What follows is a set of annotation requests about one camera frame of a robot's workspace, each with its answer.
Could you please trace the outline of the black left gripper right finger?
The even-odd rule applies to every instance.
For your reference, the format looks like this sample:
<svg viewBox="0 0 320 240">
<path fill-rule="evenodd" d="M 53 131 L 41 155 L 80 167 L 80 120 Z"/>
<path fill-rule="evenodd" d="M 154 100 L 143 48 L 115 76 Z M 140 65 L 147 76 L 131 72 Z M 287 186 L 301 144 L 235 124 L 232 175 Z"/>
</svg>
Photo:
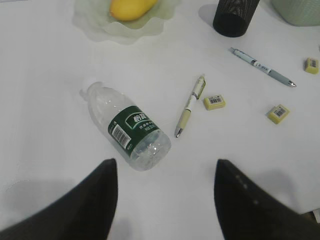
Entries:
<svg viewBox="0 0 320 240">
<path fill-rule="evenodd" d="M 226 240 L 320 238 L 319 224 L 273 198 L 227 159 L 216 163 L 214 205 Z"/>
</svg>

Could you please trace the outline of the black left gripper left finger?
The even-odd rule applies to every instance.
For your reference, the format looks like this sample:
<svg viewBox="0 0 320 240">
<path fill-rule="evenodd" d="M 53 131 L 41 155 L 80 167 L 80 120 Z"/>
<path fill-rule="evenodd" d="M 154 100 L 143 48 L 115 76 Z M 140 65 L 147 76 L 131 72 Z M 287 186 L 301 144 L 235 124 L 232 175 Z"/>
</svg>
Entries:
<svg viewBox="0 0 320 240">
<path fill-rule="evenodd" d="M 117 162 L 101 162 L 82 182 L 38 213 L 1 230 L 2 240 L 106 240 L 118 202 Z"/>
</svg>

